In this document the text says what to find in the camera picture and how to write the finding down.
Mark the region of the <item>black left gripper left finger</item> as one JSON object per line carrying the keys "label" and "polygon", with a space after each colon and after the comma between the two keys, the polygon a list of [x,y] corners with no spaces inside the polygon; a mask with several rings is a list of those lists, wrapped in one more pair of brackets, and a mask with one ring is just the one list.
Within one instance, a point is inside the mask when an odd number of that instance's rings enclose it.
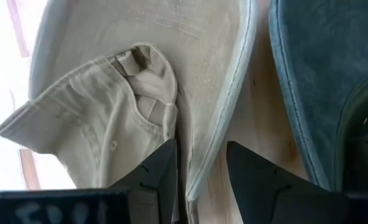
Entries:
{"label": "black left gripper left finger", "polygon": [[119,195],[117,202],[108,202],[109,223],[171,223],[177,192],[176,140],[165,141],[108,189]]}

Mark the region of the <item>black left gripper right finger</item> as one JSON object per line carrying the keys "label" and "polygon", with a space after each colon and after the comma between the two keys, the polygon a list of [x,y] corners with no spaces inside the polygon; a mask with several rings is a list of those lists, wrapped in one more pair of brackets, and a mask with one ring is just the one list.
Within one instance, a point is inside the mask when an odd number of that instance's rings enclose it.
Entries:
{"label": "black left gripper right finger", "polygon": [[345,223],[343,194],[312,184],[235,141],[227,143],[226,160],[244,223]]}

